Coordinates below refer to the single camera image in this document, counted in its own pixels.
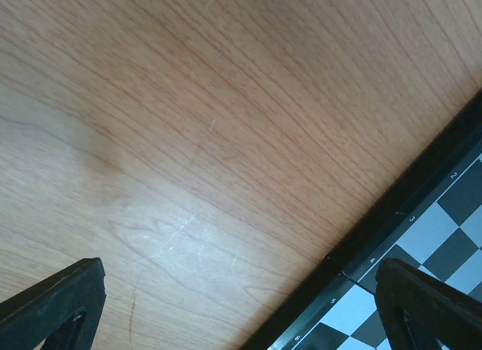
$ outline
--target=scratch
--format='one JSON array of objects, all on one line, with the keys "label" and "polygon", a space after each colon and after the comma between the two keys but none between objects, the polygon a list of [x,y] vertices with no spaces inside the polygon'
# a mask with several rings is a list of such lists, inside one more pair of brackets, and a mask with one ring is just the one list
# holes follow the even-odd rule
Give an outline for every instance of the scratch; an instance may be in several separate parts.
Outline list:
[{"label": "scratch", "polygon": [[201,240],[203,242],[206,242],[206,239],[207,239],[207,242],[213,242],[211,235],[215,232],[216,232],[216,227],[214,227],[214,230],[209,230],[208,227],[205,226],[203,238]]},{"label": "scratch", "polygon": [[133,293],[133,305],[130,308],[130,317],[129,317],[129,341],[130,341],[130,348],[133,348],[133,322],[134,322],[134,311],[136,310],[136,290]]},{"label": "scratch", "polygon": [[207,12],[208,7],[209,7],[209,4],[211,4],[211,1],[212,1],[212,0],[208,0],[206,6],[204,7],[204,10],[203,10],[203,12],[201,13],[200,18],[199,18],[199,20],[197,21],[196,28],[194,29],[194,32],[193,32],[193,35],[191,36],[191,39],[192,39],[192,37],[197,33],[197,30],[199,29],[199,25],[201,24],[201,20],[203,19],[204,14]]},{"label": "scratch", "polygon": [[[145,272],[145,268],[139,273],[139,276],[137,276],[136,283],[134,284],[133,295],[136,292],[137,287],[139,286],[139,282],[141,281],[141,278],[142,278],[142,275],[144,275],[144,272]],[[116,297],[114,297],[114,301],[119,300],[119,299],[123,299],[126,296],[127,296],[126,294],[119,294]]]},{"label": "scratch", "polygon": [[236,255],[234,256],[233,262],[231,262],[231,269],[233,269],[234,264],[236,263],[236,260],[238,259],[240,249],[241,249],[241,244],[238,244],[238,249],[236,250]]},{"label": "scratch", "polygon": [[74,152],[72,152],[72,146],[70,145],[69,140],[68,140],[69,136],[68,136],[67,129],[63,125],[60,125],[59,128],[60,128],[60,132],[62,133],[62,141],[66,145],[67,151],[69,152],[68,160],[69,160],[70,164],[72,165],[72,168],[75,169],[77,166],[75,164],[75,156],[74,156]]},{"label": "scratch", "polygon": [[211,126],[209,127],[209,130],[208,130],[207,134],[204,136],[203,140],[201,140],[201,143],[199,143],[199,145],[197,146],[196,151],[194,152],[194,155],[193,155],[191,161],[189,162],[188,172],[191,170],[191,167],[193,166],[194,161],[196,160],[197,156],[199,155],[199,152],[200,152],[201,149],[204,147],[204,144],[207,142],[208,137],[209,137],[209,135],[211,134],[212,129],[214,128],[214,125],[215,125],[215,124],[216,124],[216,119],[213,119],[213,120],[212,120],[212,124],[211,124]]},{"label": "scratch", "polygon": [[149,256],[149,257],[143,258],[142,260],[136,261],[134,264],[136,265],[136,264],[139,264],[139,263],[143,263],[143,262],[145,262],[145,261],[147,261],[147,260],[150,260],[150,259],[152,259],[152,258],[155,258],[155,257],[157,257],[157,256],[160,256],[160,255],[162,255],[164,252],[166,252],[166,249],[168,248],[169,243],[172,241],[172,239],[174,239],[176,236],[180,235],[181,232],[182,232],[182,230],[183,230],[190,222],[192,222],[193,219],[195,219],[198,214],[199,214],[199,211],[196,212],[190,219],[188,219],[187,221],[185,221],[185,222],[182,224],[182,226],[180,226],[179,229],[178,229],[177,231],[175,231],[175,232],[167,239],[167,241],[166,241],[166,243],[164,244],[162,250],[160,250],[160,251],[157,252],[156,254],[152,254],[152,255]]},{"label": "scratch", "polygon": [[197,249],[197,258],[199,259],[199,268],[203,268],[203,260],[201,260],[201,247],[204,249],[204,244],[202,244],[198,249]]}]

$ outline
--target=checkered pattern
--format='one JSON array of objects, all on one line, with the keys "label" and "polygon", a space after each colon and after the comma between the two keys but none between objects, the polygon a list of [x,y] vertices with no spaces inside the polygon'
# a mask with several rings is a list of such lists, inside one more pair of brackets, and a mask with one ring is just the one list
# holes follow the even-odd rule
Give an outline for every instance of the checkered pattern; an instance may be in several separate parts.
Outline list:
[{"label": "checkered pattern", "polygon": [[[383,256],[390,257],[482,302],[480,160],[416,219]],[[379,265],[380,262],[361,278],[358,283],[362,287],[353,285],[338,300],[297,350],[390,350],[373,296]]]}]

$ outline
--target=black square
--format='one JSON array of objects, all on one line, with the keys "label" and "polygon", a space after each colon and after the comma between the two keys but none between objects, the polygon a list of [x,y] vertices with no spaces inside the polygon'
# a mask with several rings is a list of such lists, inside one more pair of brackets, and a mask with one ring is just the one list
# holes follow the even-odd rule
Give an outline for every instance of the black square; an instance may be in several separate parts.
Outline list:
[{"label": "black square", "polygon": [[482,303],[482,282],[471,291],[469,296]]},{"label": "black square", "polygon": [[482,205],[482,162],[475,162],[438,204],[459,226],[463,224]]},{"label": "black square", "polygon": [[423,264],[430,272],[445,282],[472,256],[478,247],[458,229]]},{"label": "black square", "polygon": [[374,312],[373,315],[354,332],[352,337],[374,348],[381,344],[382,341],[386,339],[386,334],[378,311]]},{"label": "black square", "polygon": [[336,350],[348,339],[348,336],[325,324],[318,324],[303,339],[298,350]]},{"label": "black square", "polygon": [[[385,258],[398,258],[409,265],[415,267],[416,269],[419,268],[420,263],[411,257],[404,249],[402,249],[399,245],[393,246],[393,248],[387,252],[387,254],[383,257]],[[373,269],[359,282],[361,286],[365,289],[369,290],[372,294],[375,293],[377,289],[377,280],[375,279],[375,275],[377,274],[378,267],[380,267],[380,262],[375,265]]]}]

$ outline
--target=wood grain surface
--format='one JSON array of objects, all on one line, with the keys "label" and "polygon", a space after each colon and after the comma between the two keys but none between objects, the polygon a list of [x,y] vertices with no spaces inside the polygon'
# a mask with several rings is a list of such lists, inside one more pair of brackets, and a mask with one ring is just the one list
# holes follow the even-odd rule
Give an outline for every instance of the wood grain surface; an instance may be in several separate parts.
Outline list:
[{"label": "wood grain surface", "polygon": [[482,84],[480,0],[0,0],[0,300],[235,349]]}]

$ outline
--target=white square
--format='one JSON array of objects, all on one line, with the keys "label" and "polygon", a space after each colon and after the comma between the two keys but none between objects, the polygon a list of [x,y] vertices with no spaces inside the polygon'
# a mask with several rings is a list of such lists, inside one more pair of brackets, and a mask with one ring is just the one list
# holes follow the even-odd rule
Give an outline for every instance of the white square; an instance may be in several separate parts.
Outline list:
[{"label": "white square", "polygon": [[482,206],[460,226],[477,247],[482,247]]},{"label": "white square", "polygon": [[438,203],[431,205],[405,232],[397,244],[424,263],[459,226]]},{"label": "white square", "polygon": [[374,350],[371,346],[364,342],[358,341],[354,337],[349,337],[337,350]]},{"label": "white square", "polygon": [[422,272],[424,272],[424,273],[426,273],[427,275],[430,275],[430,276],[433,277],[433,278],[436,278],[436,279],[438,280],[437,276],[434,275],[433,273],[431,273],[430,270],[427,269],[425,266],[419,267],[419,270],[422,271]]},{"label": "white square", "polygon": [[392,350],[388,339],[384,339],[381,344],[378,345],[377,350]]},{"label": "white square", "polygon": [[445,281],[464,294],[474,290],[482,282],[482,251],[476,252]]},{"label": "white square", "polygon": [[355,285],[338,300],[320,322],[351,335],[376,310],[374,295]]}]

